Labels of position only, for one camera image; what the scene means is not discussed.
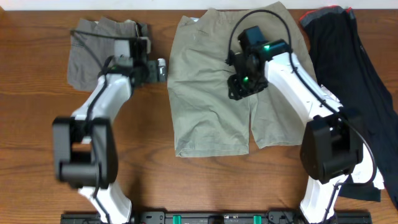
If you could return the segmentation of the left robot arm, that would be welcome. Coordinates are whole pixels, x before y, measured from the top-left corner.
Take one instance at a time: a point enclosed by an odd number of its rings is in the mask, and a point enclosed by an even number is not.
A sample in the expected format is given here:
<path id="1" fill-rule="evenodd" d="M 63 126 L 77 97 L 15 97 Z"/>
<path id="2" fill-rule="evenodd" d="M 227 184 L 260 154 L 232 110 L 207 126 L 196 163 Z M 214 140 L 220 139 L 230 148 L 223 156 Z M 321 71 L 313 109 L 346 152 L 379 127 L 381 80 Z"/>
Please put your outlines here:
<path id="1" fill-rule="evenodd" d="M 61 223 L 135 223 L 132 202 L 116 180 L 112 123 L 136 88 L 167 79 L 165 60 L 149 60 L 148 37 L 113 37 L 114 54 L 99 64 L 97 86 L 71 116 L 52 123 L 55 176 L 87 198 L 93 213 L 64 213 Z"/>

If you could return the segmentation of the khaki beige shorts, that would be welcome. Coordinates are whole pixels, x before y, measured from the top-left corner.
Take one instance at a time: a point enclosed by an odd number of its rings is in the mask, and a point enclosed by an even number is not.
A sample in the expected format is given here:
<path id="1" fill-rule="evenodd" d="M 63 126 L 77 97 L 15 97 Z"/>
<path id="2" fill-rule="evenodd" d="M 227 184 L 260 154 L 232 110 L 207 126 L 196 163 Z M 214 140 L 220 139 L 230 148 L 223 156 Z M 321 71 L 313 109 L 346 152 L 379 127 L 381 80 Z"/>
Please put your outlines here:
<path id="1" fill-rule="evenodd" d="M 176 156 L 243 155 L 249 138 L 260 148 L 302 142 L 300 118 L 273 86 L 241 100 L 228 96 L 227 80 L 235 70 L 226 64 L 227 51 L 238 51 L 238 34 L 252 26 L 268 40 L 289 41 L 302 67 L 314 75 L 303 35 L 281 2 L 260 13 L 209 9 L 197 19 L 183 16 L 167 80 Z"/>

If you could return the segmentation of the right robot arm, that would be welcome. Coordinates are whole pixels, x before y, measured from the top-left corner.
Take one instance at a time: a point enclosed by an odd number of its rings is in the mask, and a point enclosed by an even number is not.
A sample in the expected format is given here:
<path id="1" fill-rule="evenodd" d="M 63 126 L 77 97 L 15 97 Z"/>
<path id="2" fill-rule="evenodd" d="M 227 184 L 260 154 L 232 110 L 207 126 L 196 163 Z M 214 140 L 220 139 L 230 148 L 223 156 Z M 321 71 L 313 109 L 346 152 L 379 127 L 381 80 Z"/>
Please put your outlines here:
<path id="1" fill-rule="evenodd" d="M 337 221 L 334 205 L 342 186 L 376 183 L 377 165 L 362 135 L 363 118 L 345 108 L 315 83 L 288 40 L 268 41 L 258 26 L 238 35 L 241 52 L 228 52 L 226 63 L 236 74 L 228 78 L 229 97 L 241 100 L 274 86 L 305 126 L 300 160 L 308 174 L 300 203 L 301 222 Z"/>

